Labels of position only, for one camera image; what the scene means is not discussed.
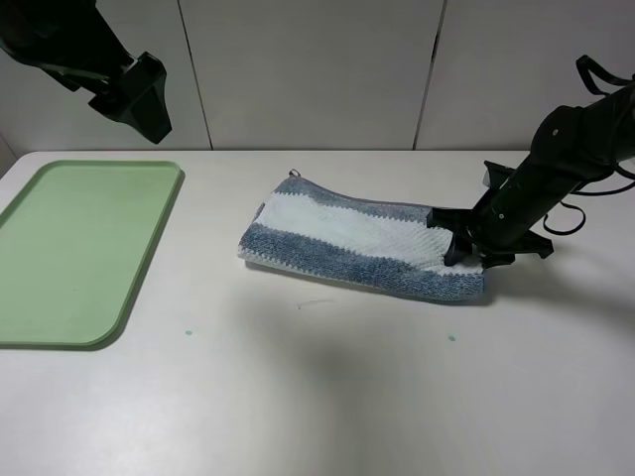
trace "green tray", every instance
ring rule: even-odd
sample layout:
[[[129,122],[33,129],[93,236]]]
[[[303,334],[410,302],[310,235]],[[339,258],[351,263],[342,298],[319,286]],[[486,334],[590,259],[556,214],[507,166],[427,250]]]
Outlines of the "green tray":
[[[0,346],[114,341],[184,176],[170,162],[39,169],[0,214]]]

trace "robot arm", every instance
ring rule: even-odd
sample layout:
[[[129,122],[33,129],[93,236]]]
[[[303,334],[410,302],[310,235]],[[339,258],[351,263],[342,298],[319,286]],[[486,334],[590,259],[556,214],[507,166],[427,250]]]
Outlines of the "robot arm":
[[[553,253],[551,240],[530,228],[568,194],[601,195],[635,187],[635,181],[609,192],[580,191],[588,183],[614,172],[635,175],[618,163],[635,156],[635,82],[605,71],[589,57],[577,61],[591,93],[605,97],[587,107],[560,106],[540,125],[530,154],[517,170],[486,163],[489,190],[471,210],[434,208],[429,226],[453,232],[445,254],[451,266],[475,248],[485,268],[508,265],[518,253]],[[591,79],[599,78],[621,89],[607,94]]]
[[[0,0],[0,48],[71,91],[93,92],[90,107],[155,144],[172,130],[164,66],[148,53],[132,57],[95,0]]]

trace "cable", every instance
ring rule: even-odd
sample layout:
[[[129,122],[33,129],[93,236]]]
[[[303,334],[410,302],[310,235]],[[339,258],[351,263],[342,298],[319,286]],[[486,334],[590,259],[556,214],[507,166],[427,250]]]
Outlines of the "cable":
[[[617,193],[621,193],[622,191],[630,190],[631,188],[635,188],[635,181],[632,181],[626,186],[622,186],[621,188],[616,188],[615,190],[604,190],[604,191],[572,191],[571,195],[579,195],[579,196],[606,196],[606,195],[616,195]]]
[[[582,226],[584,226],[584,223],[586,223],[586,213],[584,213],[584,210],[582,210],[579,206],[571,205],[570,203],[564,203],[563,201],[561,201],[560,205],[562,205],[564,208],[569,208],[571,210],[579,211],[582,214],[582,221],[575,228],[571,230],[567,230],[567,231],[554,230],[553,228],[550,228],[547,225],[547,220],[549,219],[549,213],[547,213],[545,215],[545,218],[543,218],[543,228],[545,228],[546,231],[549,231],[553,235],[558,235],[558,236],[573,235],[575,232],[581,230]]]

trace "table surface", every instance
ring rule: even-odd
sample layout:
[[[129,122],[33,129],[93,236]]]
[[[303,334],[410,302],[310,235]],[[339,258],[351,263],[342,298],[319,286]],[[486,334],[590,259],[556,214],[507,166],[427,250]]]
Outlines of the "table surface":
[[[345,194],[471,207],[521,152],[36,153],[167,160],[186,179],[127,327],[94,352],[0,351],[0,472],[622,475],[635,452],[631,194],[575,197],[548,260],[488,270],[470,304],[248,269],[237,243],[298,169]],[[621,183],[610,179],[596,188]],[[555,210],[553,227],[578,216]]]

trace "blue and white towel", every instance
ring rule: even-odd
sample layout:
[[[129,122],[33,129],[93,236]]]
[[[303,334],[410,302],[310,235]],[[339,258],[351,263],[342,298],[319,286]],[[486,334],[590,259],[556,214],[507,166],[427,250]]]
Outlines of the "blue and white towel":
[[[362,200],[290,175],[240,240],[245,261],[389,294],[465,300],[483,292],[480,261],[444,265],[451,232],[428,206]]]

